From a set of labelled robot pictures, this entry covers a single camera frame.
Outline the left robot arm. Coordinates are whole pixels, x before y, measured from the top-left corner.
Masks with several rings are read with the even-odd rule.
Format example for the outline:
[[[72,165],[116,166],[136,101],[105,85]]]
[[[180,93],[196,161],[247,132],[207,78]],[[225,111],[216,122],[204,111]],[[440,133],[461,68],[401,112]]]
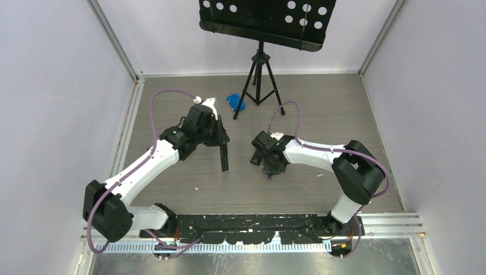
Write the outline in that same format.
[[[194,104],[180,126],[164,130],[155,144],[125,170],[103,183],[93,180],[87,185],[83,218],[108,242],[117,242],[138,230],[171,236],[177,227],[177,216],[172,210],[161,203],[133,206],[133,200],[159,174],[188,158],[200,144],[219,147],[221,170],[227,171],[229,141],[215,98]]]

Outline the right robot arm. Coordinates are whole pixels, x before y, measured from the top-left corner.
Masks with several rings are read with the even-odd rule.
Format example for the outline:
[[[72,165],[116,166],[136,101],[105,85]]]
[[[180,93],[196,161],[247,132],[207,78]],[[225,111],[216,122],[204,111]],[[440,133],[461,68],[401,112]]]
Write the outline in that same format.
[[[321,168],[335,175],[342,194],[324,220],[324,227],[335,235],[350,228],[350,221],[371,201],[387,177],[383,165],[356,140],[328,146],[262,131],[252,140],[252,146],[256,150],[251,164],[261,166],[268,176],[284,173],[290,164]]]

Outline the plain black remote control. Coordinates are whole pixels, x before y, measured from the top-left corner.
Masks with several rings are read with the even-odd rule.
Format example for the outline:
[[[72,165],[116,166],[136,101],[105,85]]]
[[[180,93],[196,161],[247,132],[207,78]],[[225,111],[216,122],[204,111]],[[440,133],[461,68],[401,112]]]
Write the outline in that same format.
[[[222,142],[219,148],[220,148],[221,171],[225,172],[229,169],[227,142]]]

